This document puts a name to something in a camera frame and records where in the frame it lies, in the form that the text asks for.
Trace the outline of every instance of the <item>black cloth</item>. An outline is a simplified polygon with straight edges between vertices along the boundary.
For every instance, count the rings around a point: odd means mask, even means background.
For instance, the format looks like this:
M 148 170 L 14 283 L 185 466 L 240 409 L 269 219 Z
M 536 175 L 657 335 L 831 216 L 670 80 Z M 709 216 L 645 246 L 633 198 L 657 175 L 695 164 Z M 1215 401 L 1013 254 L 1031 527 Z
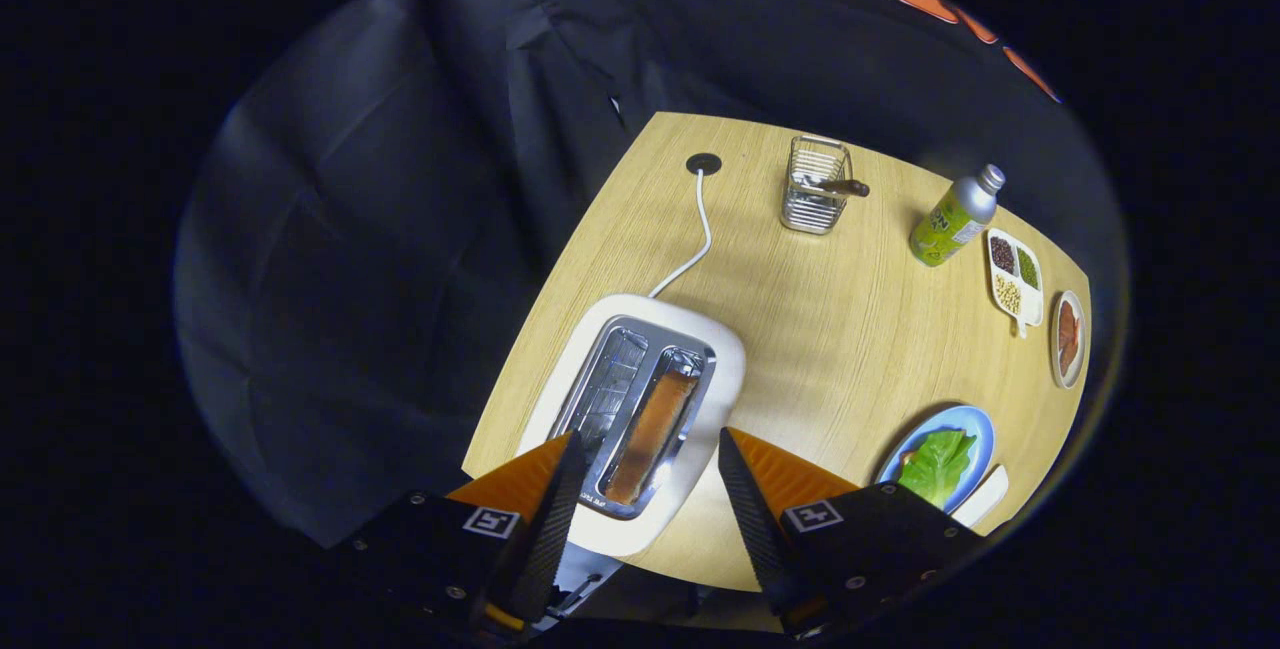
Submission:
M 192 392 L 280 522 L 328 547 L 403 490 L 466 480 L 544 276 L 654 111 L 950 178 L 997 163 L 1002 206 L 1091 276 L 1082 417 L 1101 411 L 1120 211 L 1069 108 L 1002 44 L 896 0 L 353 0 L 230 111 L 177 253 Z

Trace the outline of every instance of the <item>orange logo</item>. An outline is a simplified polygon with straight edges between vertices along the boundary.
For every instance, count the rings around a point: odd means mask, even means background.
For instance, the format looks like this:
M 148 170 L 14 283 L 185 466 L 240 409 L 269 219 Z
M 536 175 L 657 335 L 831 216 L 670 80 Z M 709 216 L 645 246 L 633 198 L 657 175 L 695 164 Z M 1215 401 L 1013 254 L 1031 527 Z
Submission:
M 934 19 L 946 20 L 947 24 L 955 24 L 956 17 L 959 15 L 959 19 L 964 20 L 965 26 L 969 26 L 969 31 L 973 31 L 974 37 L 978 37 L 979 42 L 996 44 L 996 40 L 998 38 L 996 37 L 996 33 L 992 33 L 992 31 L 987 29 L 986 26 L 978 24 L 978 20 L 974 20 L 972 15 L 965 14 L 965 12 L 957 10 L 956 8 L 946 6 L 945 3 L 942 3 L 942 0 L 897 0 L 897 1 L 904 3 L 904 5 L 906 6 L 918 8 L 918 10 L 924 12 L 924 14 L 927 15 L 932 15 Z M 1062 101 L 1061 99 L 1057 99 L 1057 95 L 1053 93 L 1051 88 L 1048 88 L 1048 84 L 1046 84 L 1044 81 L 1041 79 L 1038 74 L 1036 74 L 1036 70 L 1032 70 L 1032 67 L 1028 67 L 1027 61 L 1023 61 L 1023 58 L 1018 56 L 1018 52 L 1014 52 L 1014 49 L 1010 47 L 1004 47 L 1004 49 L 1005 49 L 1005 56 L 1009 58 L 1010 64 L 1018 67 L 1018 69 L 1023 72 L 1023 74 L 1025 74 L 1028 79 L 1034 81 L 1037 87 L 1042 88 L 1044 93 L 1047 93 L 1055 102 Z

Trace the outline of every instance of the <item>wooden table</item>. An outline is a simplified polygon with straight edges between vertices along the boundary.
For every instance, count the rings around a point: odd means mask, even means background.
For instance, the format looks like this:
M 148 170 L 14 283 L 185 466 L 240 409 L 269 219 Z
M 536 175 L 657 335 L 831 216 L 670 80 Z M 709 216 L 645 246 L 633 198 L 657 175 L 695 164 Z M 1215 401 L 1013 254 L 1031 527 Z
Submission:
M 868 148 L 849 147 L 872 188 L 850 198 L 836 228 L 782 227 L 791 138 L 803 131 L 658 113 L 609 175 L 530 311 L 467 448 L 479 476 L 511 460 L 530 408 L 573 329 L 604 294 L 645 294 L 703 244 L 691 154 L 723 169 L 704 184 L 714 244 L 660 300 L 730 326 L 746 347 L 746 376 L 730 425 L 865 485 L 915 424 L 951 403 L 982 407 L 996 426 L 993 462 L 1010 488 L 974 526 L 987 534 L 1018 512 L 1066 438 L 1084 389 L 1051 375 L 1051 307 L 1019 339 L 992 301 L 975 239 L 937 269 L 918 262 L 908 234 L 946 179 Z M 1019 166 L 1005 166 L 1016 183 Z M 992 227 L 1029 244 L 1047 303 L 1079 294 L 1092 321 L 1088 276 L 1050 239 L 1001 207 Z M 1088 367 L 1091 342 L 1083 343 Z M 712 457 L 685 507 L 627 563 L 687 581 L 758 591 Z

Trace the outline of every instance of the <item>lettuce leaf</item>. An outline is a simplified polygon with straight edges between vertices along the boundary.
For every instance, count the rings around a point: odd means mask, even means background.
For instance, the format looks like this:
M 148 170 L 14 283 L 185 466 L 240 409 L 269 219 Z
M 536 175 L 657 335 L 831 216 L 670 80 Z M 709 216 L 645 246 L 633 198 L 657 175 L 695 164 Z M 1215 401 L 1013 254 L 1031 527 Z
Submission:
M 942 508 L 960 484 L 960 475 L 969 469 L 969 447 L 977 440 L 960 430 L 929 431 L 924 444 L 902 466 L 897 483 Z

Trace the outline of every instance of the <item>bread slice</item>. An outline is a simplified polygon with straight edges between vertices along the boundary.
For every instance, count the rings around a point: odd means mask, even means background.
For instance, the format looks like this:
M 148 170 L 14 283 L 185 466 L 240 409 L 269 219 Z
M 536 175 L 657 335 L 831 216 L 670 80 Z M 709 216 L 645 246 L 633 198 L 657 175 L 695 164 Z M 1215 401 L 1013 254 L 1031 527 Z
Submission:
M 631 426 L 631 437 L 622 448 L 618 467 L 604 489 L 604 498 L 621 504 L 635 504 L 644 490 L 645 476 L 653 469 L 667 437 L 680 419 L 685 401 L 698 384 L 696 376 L 668 371 L 658 380 Z

